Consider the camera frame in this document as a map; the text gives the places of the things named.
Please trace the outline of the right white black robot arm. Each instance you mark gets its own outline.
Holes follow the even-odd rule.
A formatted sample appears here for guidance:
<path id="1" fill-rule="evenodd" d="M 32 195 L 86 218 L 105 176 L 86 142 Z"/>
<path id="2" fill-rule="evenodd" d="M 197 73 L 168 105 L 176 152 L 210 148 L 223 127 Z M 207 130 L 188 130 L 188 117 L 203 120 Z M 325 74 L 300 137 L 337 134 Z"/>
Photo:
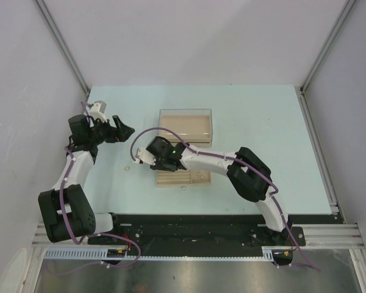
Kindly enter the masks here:
<path id="1" fill-rule="evenodd" d="M 271 170 L 250 149 L 212 153 L 185 142 L 173 145 L 156 136 L 147 147 L 137 150 L 137 157 L 153 170 L 204 170 L 227 177 L 237 194 L 254 203 L 262 214 L 265 242 L 284 245 L 291 238 L 292 222 L 275 197 L 279 189 L 271 179 Z"/>

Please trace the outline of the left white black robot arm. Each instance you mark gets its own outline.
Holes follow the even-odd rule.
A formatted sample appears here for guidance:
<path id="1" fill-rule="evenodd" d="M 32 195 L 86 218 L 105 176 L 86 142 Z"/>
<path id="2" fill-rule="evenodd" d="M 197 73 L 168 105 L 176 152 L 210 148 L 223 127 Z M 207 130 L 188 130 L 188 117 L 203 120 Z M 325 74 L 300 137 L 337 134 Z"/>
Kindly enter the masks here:
<path id="1" fill-rule="evenodd" d="M 110 244 L 123 236 L 113 223 L 113 214 L 93 212 L 84 192 L 85 182 L 96 162 L 102 143 L 125 142 L 135 129 L 125 125 L 117 115 L 108 119 L 75 115 L 68 119 L 71 135 L 65 148 L 66 165 L 56 184 L 38 196 L 38 204 L 48 239 L 52 243 L 72 240 L 76 245 L 86 236 L 99 234 Z"/>

